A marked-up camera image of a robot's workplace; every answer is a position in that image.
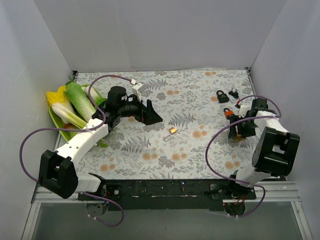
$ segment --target robotic arm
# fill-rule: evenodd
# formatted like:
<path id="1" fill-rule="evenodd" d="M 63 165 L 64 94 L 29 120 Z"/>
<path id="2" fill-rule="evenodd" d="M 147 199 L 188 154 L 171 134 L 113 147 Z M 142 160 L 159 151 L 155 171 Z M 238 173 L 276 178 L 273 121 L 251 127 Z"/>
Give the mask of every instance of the robotic arm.
<path id="1" fill-rule="evenodd" d="M 251 106 L 241 105 L 238 116 L 229 109 L 224 109 L 225 116 L 234 123 L 249 117 L 276 116 L 268 109 L 267 100 L 257 98 Z M 230 128 L 228 138 L 238 140 L 254 136 L 255 128 L 259 128 L 262 135 L 252 156 L 252 164 L 234 172 L 230 178 L 253 184 L 268 178 L 287 176 L 293 167 L 300 142 L 297 134 L 287 131 L 277 118 L 260 118 L 237 124 Z M 227 190 L 232 197 L 247 194 L 252 186 L 229 181 Z"/>
<path id="2" fill-rule="evenodd" d="M 151 100 L 146 101 L 146 106 L 143 104 L 141 92 L 144 89 L 145 86 L 138 83 L 132 87 L 134 94 L 128 97 L 124 87 L 113 86 L 107 100 L 99 106 L 106 116 L 104 125 L 93 131 L 79 132 L 53 152 L 46 150 L 41 156 L 38 183 L 64 199 L 69 198 L 74 192 L 96 192 L 100 187 L 101 178 L 93 174 L 77 174 L 76 167 L 97 141 L 108 135 L 120 123 L 122 117 L 135 117 L 145 125 L 163 121 L 153 109 Z M 97 110 L 84 129 L 100 125 L 103 119 Z"/>

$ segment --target gold padlock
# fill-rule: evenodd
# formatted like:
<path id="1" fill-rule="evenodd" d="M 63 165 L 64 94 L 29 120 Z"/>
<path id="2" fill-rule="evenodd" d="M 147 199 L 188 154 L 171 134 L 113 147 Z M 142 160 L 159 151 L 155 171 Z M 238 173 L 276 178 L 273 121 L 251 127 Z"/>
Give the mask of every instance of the gold padlock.
<path id="1" fill-rule="evenodd" d="M 170 135 L 174 134 L 178 129 L 176 127 L 172 127 L 169 129 L 170 134 L 166 137 L 163 138 L 164 141 L 169 141 L 170 139 L 173 139 L 174 137 L 170 137 L 169 139 L 167 139 L 167 137 L 169 137 Z"/>

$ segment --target table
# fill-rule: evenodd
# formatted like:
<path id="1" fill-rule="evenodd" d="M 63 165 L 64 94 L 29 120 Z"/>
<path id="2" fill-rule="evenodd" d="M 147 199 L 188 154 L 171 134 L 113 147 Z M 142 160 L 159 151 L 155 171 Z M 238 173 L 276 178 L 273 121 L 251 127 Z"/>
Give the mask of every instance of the table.
<path id="1" fill-rule="evenodd" d="M 236 111 L 236 99 L 218 102 L 216 92 L 228 94 L 233 89 L 244 97 L 253 94 L 245 70 L 170 70 L 135 72 L 79 73 L 80 85 L 95 78 L 115 74 L 145 83 L 144 102 L 152 100 L 163 122 L 146 126 L 133 117 L 123 118 L 104 139 L 107 148 L 94 146 L 79 162 L 78 173 L 94 173 L 105 179 L 212 179 L 218 178 L 205 162 L 205 149 L 212 136 L 229 121 L 224 108 Z M 132 93 L 127 81 L 103 78 L 94 87 L 103 96 L 112 86 L 122 86 Z M 163 138 L 172 127 L 177 132 L 169 141 Z M 229 176 L 235 170 L 251 164 L 258 136 L 240 142 L 228 139 L 224 131 L 211 145 L 209 160 L 219 173 Z"/>

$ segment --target leaf pattern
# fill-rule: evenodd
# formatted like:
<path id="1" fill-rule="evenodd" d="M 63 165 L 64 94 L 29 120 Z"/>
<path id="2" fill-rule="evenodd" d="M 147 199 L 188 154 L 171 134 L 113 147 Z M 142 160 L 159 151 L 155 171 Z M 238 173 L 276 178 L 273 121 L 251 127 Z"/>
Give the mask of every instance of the leaf pattern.
<path id="1" fill-rule="evenodd" d="M 105 72 L 79 73 L 77 82 L 89 84 Z M 216 91 L 228 93 L 237 89 L 239 97 L 253 94 L 245 70 L 174 70 L 113 72 L 145 84 L 144 103 L 152 100 L 163 122 L 146 126 L 133 117 L 121 119 L 104 141 L 108 147 L 94 146 L 76 167 L 78 173 L 94 173 L 105 179 L 203 179 L 218 178 L 205 163 L 205 151 L 212 136 L 229 121 L 224 108 L 235 110 L 236 100 L 219 104 Z M 103 78 L 94 85 L 107 96 L 112 86 L 122 86 L 132 94 L 126 81 Z M 175 127 L 169 141 L 163 138 Z M 224 131 L 209 149 L 211 166 L 229 176 L 235 170 L 251 164 L 258 143 L 257 136 L 240 142 L 228 139 Z"/>

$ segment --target cable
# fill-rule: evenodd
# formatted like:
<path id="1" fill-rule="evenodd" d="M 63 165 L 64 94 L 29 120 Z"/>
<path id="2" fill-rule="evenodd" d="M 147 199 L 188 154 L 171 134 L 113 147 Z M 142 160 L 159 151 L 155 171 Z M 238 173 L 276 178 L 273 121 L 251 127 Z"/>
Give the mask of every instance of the cable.
<path id="1" fill-rule="evenodd" d="M 92 217 L 93 219 L 98 220 L 98 221 L 100 221 L 101 223 L 103 223 L 103 224 L 105 224 L 105 225 L 107 225 L 107 226 L 109 226 L 109 227 L 119 226 L 119 225 L 122 223 L 122 221 L 124 220 L 124 218 L 125 218 L 124 209 L 123 209 L 117 202 L 112 201 L 112 200 L 110 200 L 110 199 L 108 199 L 108 198 L 105 198 L 105 197 L 95 196 L 95 195 L 92 195 L 92 194 L 87 193 L 87 192 L 82 192 L 81 194 L 87 195 L 87 196 L 92 197 L 92 198 L 95 198 L 95 199 L 101 199 L 101 200 L 104 200 L 104 201 L 106 201 L 106 202 L 108 201 L 108 202 L 116 205 L 116 206 L 119 208 L 119 210 L 121 211 L 121 219 L 120 219 L 119 222 L 117 222 L 117 223 L 115 223 L 115 224 L 110 224 L 110 223 L 106 222 L 105 220 L 101 219 L 100 217 L 97 217 L 97 216 L 94 216 L 94 215 L 89 214 L 89 216 Z"/>
<path id="2" fill-rule="evenodd" d="M 91 96 L 91 88 L 93 86 L 93 84 L 98 81 L 99 79 L 102 79 L 102 78 L 106 78 L 106 77 L 115 77 L 115 78 L 119 78 L 119 79 L 123 79 L 123 80 L 126 80 L 130 83 L 134 83 L 133 79 L 130 79 L 130 78 L 127 78 L 127 77 L 124 77 L 124 76 L 118 76 L 118 75 L 114 75 L 114 74 L 107 74 L 107 75 L 102 75 L 102 76 L 99 76 L 97 77 L 95 80 L 92 81 L 92 83 L 89 85 L 89 89 L 88 89 L 88 96 L 89 96 L 89 99 L 91 101 L 91 103 L 93 104 L 93 106 L 102 114 L 103 116 L 103 120 L 102 122 L 95 126 L 95 127 L 92 127 L 92 128 L 89 128 L 89 129 L 68 129 L 68 128 L 55 128 L 55 127 L 44 127 L 44 128 L 39 128 L 37 130 L 34 130 L 32 132 L 30 132 L 22 141 L 21 145 L 20 145 L 20 150 L 19 150 L 19 159 L 20 159 L 20 165 L 22 167 L 22 170 L 24 171 L 24 173 L 30 178 L 32 179 L 33 181 L 35 182 L 38 182 L 38 180 L 33 177 L 29 172 L 28 170 L 26 169 L 25 167 L 25 164 L 24 164 L 24 161 L 23 161 L 23 149 L 24 149 L 24 145 L 26 143 L 26 141 L 34 134 L 38 133 L 38 132 L 42 132 L 42 131 L 64 131 L 64 132 L 88 132 L 88 131 L 93 131 L 97 128 L 100 128 L 103 124 L 105 124 L 105 121 L 106 121 L 106 115 L 104 113 L 104 111 L 102 111 L 102 109 L 100 109 L 98 107 L 98 105 L 95 103 L 95 101 L 93 100 L 92 96 Z M 121 213 L 122 213 L 122 218 L 121 220 L 117 223 L 117 224 L 109 224 L 107 223 L 106 221 L 100 219 L 100 218 L 96 218 L 98 221 L 102 222 L 103 224 L 107 225 L 107 226 L 110 226 L 110 227 L 116 227 L 118 226 L 119 224 L 122 223 L 124 217 L 125 217 L 125 213 L 124 213 L 124 210 L 122 209 L 122 207 L 116 203 L 115 201 L 112 201 L 110 199 L 107 199 L 107 198 L 103 198 L 103 197 L 99 197 L 99 196 L 94 196 L 94 195 L 91 195 L 89 193 L 83 193 L 84 195 L 87 195 L 87 196 L 90 196 L 90 197 L 94 197 L 94 198 L 98 198 L 98 199 L 102 199 L 102 200 L 106 200 L 106 201 L 109 201 L 111 203 L 113 203 L 114 205 L 116 205 L 120 210 L 121 210 Z"/>
<path id="3" fill-rule="evenodd" d="M 218 175 L 219 177 L 221 177 L 221 178 L 223 178 L 223 179 L 227 179 L 227 180 L 230 180 L 230 181 L 234 181 L 234 182 L 238 182 L 238 183 L 242 183 L 242 184 L 247 184 L 247 185 L 251 186 L 252 184 L 251 184 L 250 182 L 248 182 L 248 181 L 243 181 L 243 180 L 238 180 L 238 179 L 230 178 L 230 177 L 223 176 L 222 174 L 218 173 L 218 172 L 217 172 L 216 170 L 214 170 L 213 167 L 210 165 L 209 159 L 208 159 L 208 152 L 209 152 L 209 148 L 210 148 L 211 144 L 212 144 L 213 141 L 217 138 L 217 136 L 218 136 L 219 134 L 221 134 L 224 130 L 229 129 L 230 127 L 232 127 L 232 126 L 234 126 L 234 125 L 237 125 L 237 124 L 239 124 L 239 123 L 246 122 L 246 121 L 251 121 L 251 120 L 256 120 L 256 119 L 273 119 L 273 118 L 281 118 L 281 117 L 282 117 L 282 113 L 281 113 L 278 105 L 277 105 L 274 101 L 272 101 L 271 99 L 269 99 L 269 98 L 267 98 L 267 97 L 264 97 L 264 96 L 249 95 L 249 96 L 246 96 L 246 97 L 240 99 L 240 100 L 238 101 L 238 103 L 241 102 L 242 100 L 246 99 L 246 98 L 249 98 L 249 97 L 259 97 L 259 98 L 263 98 L 263 99 L 266 99 L 266 100 L 270 101 L 271 103 L 273 103 L 273 105 L 274 105 L 274 106 L 276 107 L 276 109 L 278 110 L 279 115 L 276 115 L 276 116 L 252 116 L 252 117 L 247 117 L 247 118 L 244 118 L 244 119 L 240 119 L 240 120 L 238 120 L 238 121 L 235 121 L 235 122 L 233 122 L 233 123 L 231 123 L 231 124 L 223 127 L 223 128 L 222 128 L 220 131 L 218 131 L 218 132 L 212 137 L 212 139 L 209 141 L 209 143 L 208 143 L 208 145 L 206 146 L 206 149 L 205 149 L 205 155 L 204 155 L 204 157 L 205 157 L 205 162 L 206 162 L 208 168 L 209 168 L 214 174 Z M 240 217 L 245 217 L 245 216 L 250 215 L 250 214 L 253 213 L 255 210 L 257 210 L 257 208 L 261 205 L 261 203 L 262 203 L 263 200 L 265 199 L 266 189 L 264 188 L 264 186 L 259 185 L 259 184 L 253 184 L 252 186 L 253 186 L 253 187 L 257 187 L 257 188 L 261 188 L 261 189 L 263 190 L 263 195 L 262 195 L 262 197 L 261 197 L 261 200 L 260 200 L 260 201 L 258 202 L 258 204 L 257 204 L 252 210 L 250 210 L 249 212 L 247 212 L 247 213 L 245 213 L 245 214 L 243 214 L 243 215 L 240 215 L 240 216 L 233 216 L 233 217 L 235 217 L 235 218 L 239 217 L 239 218 L 240 218 Z"/>

